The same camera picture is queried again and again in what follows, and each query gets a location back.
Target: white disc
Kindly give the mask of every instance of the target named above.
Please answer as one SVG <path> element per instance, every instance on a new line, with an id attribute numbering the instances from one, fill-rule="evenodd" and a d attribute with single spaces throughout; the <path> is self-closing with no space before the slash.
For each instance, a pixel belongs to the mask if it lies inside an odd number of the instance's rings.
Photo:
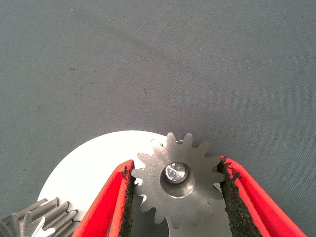
<path id="1" fill-rule="evenodd" d="M 70 202 L 69 211 L 78 210 L 81 221 L 114 169 L 126 160 L 136 168 L 145 165 L 138 153 L 154 153 L 153 147 L 166 145 L 166 136 L 144 131 L 121 131 L 96 137 L 69 153 L 52 171 L 39 198 Z"/>

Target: metal part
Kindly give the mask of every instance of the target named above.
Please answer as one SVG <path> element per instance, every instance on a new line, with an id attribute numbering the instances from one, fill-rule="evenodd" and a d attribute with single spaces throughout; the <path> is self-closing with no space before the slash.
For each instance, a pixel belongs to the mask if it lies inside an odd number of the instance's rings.
<path id="1" fill-rule="evenodd" d="M 69 203 L 46 199 L 0 221 L 0 237 L 69 237 L 78 223 L 73 222 L 77 211 L 67 212 Z"/>
<path id="2" fill-rule="evenodd" d="M 144 197 L 140 209 L 144 212 L 155 208 L 157 224 L 166 217 L 170 236 L 231 236 L 223 196 L 214 187 L 214 183 L 225 180 L 217 172 L 220 158 L 205 156 L 207 142 L 196 148 L 192 143 L 191 134 L 177 142 L 169 133 L 166 147 L 155 147 L 152 156 L 138 155 L 146 166 L 132 171 L 134 177 L 143 180 L 134 188 L 134 194 Z M 187 167 L 186 177 L 176 184 L 165 178 L 166 167 L 174 163 Z"/>
<path id="3" fill-rule="evenodd" d="M 183 182 L 188 176 L 188 167 L 180 162 L 175 162 L 164 169 L 164 177 L 172 184 L 179 184 Z"/>

